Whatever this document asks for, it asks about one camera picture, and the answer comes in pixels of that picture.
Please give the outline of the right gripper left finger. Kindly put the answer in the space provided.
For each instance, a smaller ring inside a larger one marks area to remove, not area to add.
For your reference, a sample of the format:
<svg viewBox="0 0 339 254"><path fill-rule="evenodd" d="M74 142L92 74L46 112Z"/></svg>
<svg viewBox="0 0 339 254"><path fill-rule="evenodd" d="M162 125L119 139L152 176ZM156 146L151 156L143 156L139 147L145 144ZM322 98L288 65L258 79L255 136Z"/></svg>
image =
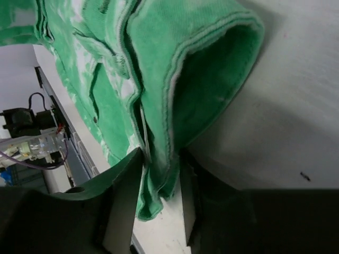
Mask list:
<svg viewBox="0 0 339 254"><path fill-rule="evenodd" d="M1 188L1 253L129 253L142 173L137 148L64 193Z"/></svg>

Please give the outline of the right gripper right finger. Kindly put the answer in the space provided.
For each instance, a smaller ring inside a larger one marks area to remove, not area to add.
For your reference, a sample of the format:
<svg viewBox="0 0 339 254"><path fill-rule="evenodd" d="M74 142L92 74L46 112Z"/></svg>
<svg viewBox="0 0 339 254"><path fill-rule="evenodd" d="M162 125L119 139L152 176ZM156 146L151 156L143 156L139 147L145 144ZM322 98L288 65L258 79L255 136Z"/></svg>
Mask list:
<svg viewBox="0 0 339 254"><path fill-rule="evenodd" d="M186 244L193 253L338 253L338 190L237 190L180 152Z"/></svg>

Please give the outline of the green tie-dye trousers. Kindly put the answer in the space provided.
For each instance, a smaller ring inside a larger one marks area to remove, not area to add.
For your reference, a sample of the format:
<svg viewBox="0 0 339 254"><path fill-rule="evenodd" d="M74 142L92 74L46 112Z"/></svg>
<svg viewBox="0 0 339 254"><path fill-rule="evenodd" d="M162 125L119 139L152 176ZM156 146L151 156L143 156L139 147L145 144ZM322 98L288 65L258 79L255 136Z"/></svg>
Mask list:
<svg viewBox="0 0 339 254"><path fill-rule="evenodd" d="M264 24L238 1L1 1L1 45L39 44L109 164L146 156L136 209L174 195L179 151L225 110Z"/></svg>

